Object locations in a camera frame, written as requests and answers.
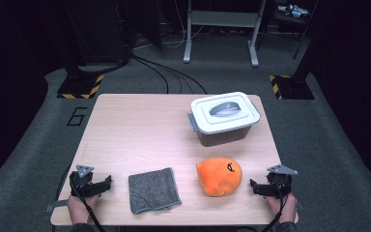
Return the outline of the orange plush toy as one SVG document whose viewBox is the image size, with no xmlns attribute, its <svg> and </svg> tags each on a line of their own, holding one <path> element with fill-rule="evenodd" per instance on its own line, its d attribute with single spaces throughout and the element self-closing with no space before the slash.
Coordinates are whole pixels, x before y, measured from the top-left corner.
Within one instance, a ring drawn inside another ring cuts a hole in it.
<svg viewBox="0 0 371 232">
<path fill-rule="evenodd" d="M 197 175 L 204 192 L 212 197 L 234 192 L 241 184 L 243 171 L 231 158 L 217 157 L 196 164 Z"/>
</svg>

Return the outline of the person's right hand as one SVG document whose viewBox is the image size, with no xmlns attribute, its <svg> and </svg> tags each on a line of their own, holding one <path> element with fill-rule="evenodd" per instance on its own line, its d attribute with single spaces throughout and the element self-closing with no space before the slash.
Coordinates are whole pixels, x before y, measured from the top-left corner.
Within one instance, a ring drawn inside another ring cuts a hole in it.
<svg viewBox="0 0 371 232">
<path fill-rule="evenodd" d="M 282 211 L 278 223 L 294 222 L 297 215 L 298 200 L 292 194 L 288 194 L 283 199 L 277 199 L 271 196 L 265 196 L 265 200 L 271 208 L 271 212 L 275 215 Z"/>
</svg>

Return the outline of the dark curtain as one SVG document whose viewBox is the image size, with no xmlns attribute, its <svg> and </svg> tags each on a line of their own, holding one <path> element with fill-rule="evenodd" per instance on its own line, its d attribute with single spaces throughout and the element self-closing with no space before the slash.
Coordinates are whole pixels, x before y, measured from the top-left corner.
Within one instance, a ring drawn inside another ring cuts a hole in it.
<svg viewBox="0 0 371 232">
<path fill-rule="evenodd" d="M 371 0 L 324 0 L 315 40 L 320 87 L 371 171 Z"/>
<path fill-rule="evenodd" d="M 0 0 L 0 168 L 35 118 L 47 82 L 4 0 Z"/>
</svg>

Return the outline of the white metal table frame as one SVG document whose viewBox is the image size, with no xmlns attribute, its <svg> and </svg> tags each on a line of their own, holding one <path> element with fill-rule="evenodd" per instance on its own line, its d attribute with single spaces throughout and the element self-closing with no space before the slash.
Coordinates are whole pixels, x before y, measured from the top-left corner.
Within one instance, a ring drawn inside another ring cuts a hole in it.
<svg viewBox="0 0 371 232">
<path fill-rule="evenodd" d="M 247 45 L 251 66 L 257 68 L 259 60 L 256 53 L 256 40 L 267 0 L 259 1 L 260 6 L 256 13 L 236 13 L 193 10 L 192 0 L 187 0 L 186 41 L 183 62 L 187 64 L 191 60 L 191 29 L 193 25 L 240 27 L 253 29 L 252 38 L 247 42 Z"/>
</svg>

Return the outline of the person's left hand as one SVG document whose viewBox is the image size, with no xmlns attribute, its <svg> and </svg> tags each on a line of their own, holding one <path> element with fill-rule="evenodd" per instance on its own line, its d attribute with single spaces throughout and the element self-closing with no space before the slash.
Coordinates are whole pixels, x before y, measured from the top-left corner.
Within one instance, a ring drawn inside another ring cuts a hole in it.
<svg viewBox="0 0 371 232">
<path fill-rule="evenodd" d="M 88 224 L 90 222 L 90 214 L 78 197 L 71 195 L 68 199 L 67 207 L 72 224 Z"/>
</svg>

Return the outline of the dark shelf with small things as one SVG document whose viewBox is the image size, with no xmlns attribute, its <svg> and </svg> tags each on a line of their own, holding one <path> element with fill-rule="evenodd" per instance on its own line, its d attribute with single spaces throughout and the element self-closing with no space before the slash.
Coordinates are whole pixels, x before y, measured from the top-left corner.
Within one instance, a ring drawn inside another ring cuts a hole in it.
<svg viewBox="0 0 371 232">
<path fill-rule="evenodd" d="M 317 0 L 275 0 L 271 18 L 283 33 L 304 33 Z"/>
</svg>

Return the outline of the white lid with grey handle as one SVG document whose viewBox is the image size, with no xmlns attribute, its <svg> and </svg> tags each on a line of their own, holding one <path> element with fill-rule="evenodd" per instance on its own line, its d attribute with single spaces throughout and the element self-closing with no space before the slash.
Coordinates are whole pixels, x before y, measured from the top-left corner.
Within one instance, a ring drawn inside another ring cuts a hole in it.
<svg viewBox="0 0 371 232">
<path fill-rule="evenodd" d="M 261 118 L 256 106 L 242 92 L 200 98 L 190 108 L 196 127 L 204 134 L 251 127 Z"/>
</svg>

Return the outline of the black cabinet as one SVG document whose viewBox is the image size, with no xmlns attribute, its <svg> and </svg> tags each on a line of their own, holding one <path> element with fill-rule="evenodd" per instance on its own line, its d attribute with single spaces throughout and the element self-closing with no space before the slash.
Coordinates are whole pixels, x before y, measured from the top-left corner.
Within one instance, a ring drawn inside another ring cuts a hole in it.
<svg viewBox="0 0 371 232">
<path fill-rule="evenodd" d="M 125 64 L 128 42 L 117 0 L 64 0 L 85 63 Z"/>
</svg>

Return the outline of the black striped stand base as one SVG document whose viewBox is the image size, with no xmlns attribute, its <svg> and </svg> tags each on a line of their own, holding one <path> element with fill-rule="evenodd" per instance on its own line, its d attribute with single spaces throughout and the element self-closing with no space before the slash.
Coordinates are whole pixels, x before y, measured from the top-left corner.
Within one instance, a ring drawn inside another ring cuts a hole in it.
<svg viewBox="0 0 371 232">
<path fill-rule="evenodd" d="M 92 99 L 100 88 L 103 75 L 83 76 L 81 79 L 67 77 L 57 91 L 62 99 Z"/>
<path fill-rule="evenodd" d="M 280 100 L 314 100 L 306 82 L 298 82 L 289 75 L 269 76 L 273 93 Z"/>
</svg>

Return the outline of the clear brown storage box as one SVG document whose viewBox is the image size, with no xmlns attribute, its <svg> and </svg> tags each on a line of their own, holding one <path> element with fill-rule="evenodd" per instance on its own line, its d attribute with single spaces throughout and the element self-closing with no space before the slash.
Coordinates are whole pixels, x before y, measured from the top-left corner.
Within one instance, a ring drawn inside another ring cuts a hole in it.
<svg viewBox="0 0 371 232">
<path fill-rule="evenodd" d="M 250 131 L 251 127 L 253 126 L 252 125 L 251 127 L 246 127 L 239 130 L 220 132 L 217 134 L 204 134 L 196 127 L 192 113 L 189 113 L 187 117 L 191 124 L 192 129 L 197 134 L 200 143 L 205 147 L 212 147 L 244 139 L 247 136 L 248 132 Z"/>
</svg>

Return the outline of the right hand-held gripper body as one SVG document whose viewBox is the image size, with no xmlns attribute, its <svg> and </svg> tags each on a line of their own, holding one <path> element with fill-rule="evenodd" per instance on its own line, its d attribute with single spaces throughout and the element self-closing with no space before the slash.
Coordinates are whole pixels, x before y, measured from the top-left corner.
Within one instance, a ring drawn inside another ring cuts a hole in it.
<svg viewBox="0 0 371 232">
<path fill-rule="evenodd" d="M 268 168 L 267 180 L 270 185 L 268 196 L 284 197 L 291 192 L 292 177 L 298 174 L 297 170 L 283 164 Z"/>
</svg>

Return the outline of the grey towel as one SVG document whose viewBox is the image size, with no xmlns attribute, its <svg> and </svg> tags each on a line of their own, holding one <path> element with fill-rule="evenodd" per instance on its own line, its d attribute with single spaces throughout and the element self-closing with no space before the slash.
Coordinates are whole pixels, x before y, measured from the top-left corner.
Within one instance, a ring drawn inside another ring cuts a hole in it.
<svg viewBox="0 0 371 232">
<path fill-rule="evenodd" d="M 160 170 L 128 177 L 129 204 L 133 214 L 170 210 L 181 205 L 173 170 Z"/>
</svg>

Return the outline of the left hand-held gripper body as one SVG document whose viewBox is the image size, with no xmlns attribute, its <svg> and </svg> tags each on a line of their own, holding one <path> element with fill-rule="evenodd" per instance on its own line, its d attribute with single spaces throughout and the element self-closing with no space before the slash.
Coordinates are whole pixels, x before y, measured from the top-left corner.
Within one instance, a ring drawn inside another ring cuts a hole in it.
<svg viewBox="0 0 371 232">
<path fill-rule="evenodd" d="M 70 175 L 71 195 L 77 197 L 93 196 L 93 167 L 78 165 Z"/>
</svg>

